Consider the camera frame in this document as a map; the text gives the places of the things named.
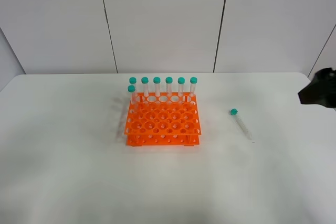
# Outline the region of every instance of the white wall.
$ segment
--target white wall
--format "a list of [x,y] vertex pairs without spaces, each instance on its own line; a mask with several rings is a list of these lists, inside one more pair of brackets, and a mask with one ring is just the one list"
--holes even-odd
[[212,72],[224,0],[104,0],[118,72]]
[[0,26],[26,73],[114,73],[103,0],[0,0]]
[[319,59],[317,60],[313,70],[309,75],[309,79],[312,80],[314,74],[322,68],[336,69],[336,31],[334,29],[326,46],[324,47]]
[[0,29],[0,91],[15,76],[23,73],[18,60]]
[[335,0],[227,0],[215,71],[308,75],[335,23]]

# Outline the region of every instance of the black object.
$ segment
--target black object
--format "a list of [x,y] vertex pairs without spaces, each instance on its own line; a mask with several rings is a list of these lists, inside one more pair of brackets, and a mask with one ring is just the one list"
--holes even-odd
[[336,108],[336,70],[318,71],[311,83],[299,92],[301,104],[319,104]]

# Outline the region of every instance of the table surface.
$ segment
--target table surface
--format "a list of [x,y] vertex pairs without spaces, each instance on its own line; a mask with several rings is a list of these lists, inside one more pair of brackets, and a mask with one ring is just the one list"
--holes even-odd
[[143,74],[12,80],[0,92],[0,223],[336,223],[336,113],[300,104],[307,77],[156,75],[173,90],[198,77],[199,146],[125,145],[128,79]]

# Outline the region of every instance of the test tube rack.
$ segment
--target test tube rack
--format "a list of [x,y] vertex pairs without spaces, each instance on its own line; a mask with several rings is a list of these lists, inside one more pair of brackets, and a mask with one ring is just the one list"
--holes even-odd
[[196,95],[192,97],[184,92],[179,97],[172,92],[171,97],[161,92],[160,97],[155,92],[149,92],[144,97],[139,92],[136,103],[130,103],[125,135],[127,145],[199,145],[198,136],[201,126],[197,109]]

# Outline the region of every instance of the test tube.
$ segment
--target test tube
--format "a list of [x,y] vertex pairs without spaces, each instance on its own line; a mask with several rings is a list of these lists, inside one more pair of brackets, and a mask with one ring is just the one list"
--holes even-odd
[[245,123],[243,122],[242,118],[240,117],[240,115],[238,114],[238,110],[237,109],[232,109],[230,110],[230,114],[234,116],[237,124],[239,125],[239,127],[241,128],[241,130],[243,131],[243,133],[250,139],[252,140],[252,134],[249,132],[249,130],[247,129]]
[[135,86],[134,85],[129,85],[128,86],[128,92],[131,93],[131,104],[135,105],[136,104],[136,98],[137,96],[135,95]]
[[154,78],[154,85],[155,85],[155,96],[160,97],[160,77]]
[[143,96],[148,97],[148,78],[147,77],[142,77],[141,82],[143,84]]
[[179,97],[182,97],[183,96],[183,85],[184,85],[184,82],[185,82],[185,80],[184,80],[184,78],[183,77],[179,77],[179,79],[177,80],[177,82],[179,83],[179,85],[178,85],[178,96]]
[[166,78],[166,83],[167,83],[167,97],[171,97],[172,96],[172,83],[173,83],[173,78],[171,77],[167,77]]
[[136,78],[135,77],[131,77],[130,78],[130,85],[133,85],[135,87],[135,96],[138,95],[138,91],[137,91],[137,85],[136,85]]
[[190,96],[193,97],[195,95],[195,88],[196,88],[197,78],[191,77],[190,78]]

